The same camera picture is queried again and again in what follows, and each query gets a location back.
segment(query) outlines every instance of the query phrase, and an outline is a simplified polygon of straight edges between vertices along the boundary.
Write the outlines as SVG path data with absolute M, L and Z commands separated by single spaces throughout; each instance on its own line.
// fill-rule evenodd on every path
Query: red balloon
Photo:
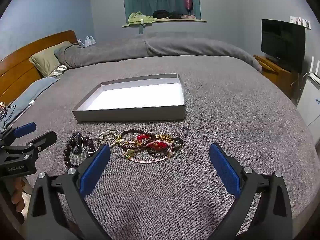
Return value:
M 192 9 L 192 0 L 185 0 L 184 5 L 187 10 L 191 10 Z

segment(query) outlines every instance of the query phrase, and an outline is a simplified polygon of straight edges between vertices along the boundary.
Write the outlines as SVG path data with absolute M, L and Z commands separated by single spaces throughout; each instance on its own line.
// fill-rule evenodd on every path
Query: open box lid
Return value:
M 80 122 L 182 120 L 182 81 L 178 74 L 160 74 L 102 82 L 72 112 Z

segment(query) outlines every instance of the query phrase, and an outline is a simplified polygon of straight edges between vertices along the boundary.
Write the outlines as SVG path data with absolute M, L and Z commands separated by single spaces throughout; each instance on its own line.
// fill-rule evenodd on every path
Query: finger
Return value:
M 22 212 L 23 209 L 24 209 L 24 200 L 22 199 L 16 205 L 16 210 L 17 212 Z
M 17 204 L 22 199 L 22 190 L 15 190 L 14 194 L 11 197 L 11 202 Z
M 14 188 L 18 190 L 22 190 L 21 178 L 16 178 L 14 180 Z

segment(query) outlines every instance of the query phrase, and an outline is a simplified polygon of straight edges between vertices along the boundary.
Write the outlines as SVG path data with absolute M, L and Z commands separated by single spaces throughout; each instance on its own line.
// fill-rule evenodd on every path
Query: jewelry pile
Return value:
M 125 140 L 129 134 L 138 134 L 134 138 Z M 97 148 L 94 147 L 93 140 L 87 137 L 89 134 L 97 135 L 99 140 Z M 100 135 L 97 133 L 87 133 L 82 136 L 80 133 L 73 133 L 67 141 L 66 149 L 64 150 L 64 161 L 68 168 L 77 168 L 78 165 L 73 165 L 70 161 L 70 154 L 80 154 L 82 149 L 87 153 L 87 158 L 93 156 L 101 144 L 107 144 L 109 147 L 119 145 L 126 160 L 135 163 L 157 163 L 163 160 L 170 159 L 174 151 L 182 147 L 183 140 L 173 138 L 168 134 L 156 135 L 154 133 L 145 132 L 137 129 L 126 130 L 119 133 L 117 130 L 108 129 Z M 149 155 L 161 157 L 151 161 L 137 160 L 134 157 L 137 153 L 147 151 Z

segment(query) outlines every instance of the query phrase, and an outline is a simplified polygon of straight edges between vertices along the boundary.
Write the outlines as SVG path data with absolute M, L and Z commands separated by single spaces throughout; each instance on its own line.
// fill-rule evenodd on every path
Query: white wall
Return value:
M 312 30 L 306 30 L 304 72 L 310 68 L 311 58 L 320 60 L 320 24 L 305 0 L 241 0 L 242 31 L 240 47 L 249 54 L 261 52 L 261 19 L 288 22 L 290 16 L 311 21 Z
M 0 19 L 0 60 L 43 37 L 74 30 L 94 35 L 90 0 L 12 0 Z
M 201 18 L 207 23 L 170 22 L 147 25 L 144 33 L 162 31 L 206 32 L 217 40 L 239 45 L 239 0 L 200 0 Z M 132 37 L 137 27 L 121 28 L 126 24 L 123 0 L 91 0 L 93 25 L 97 41 Z

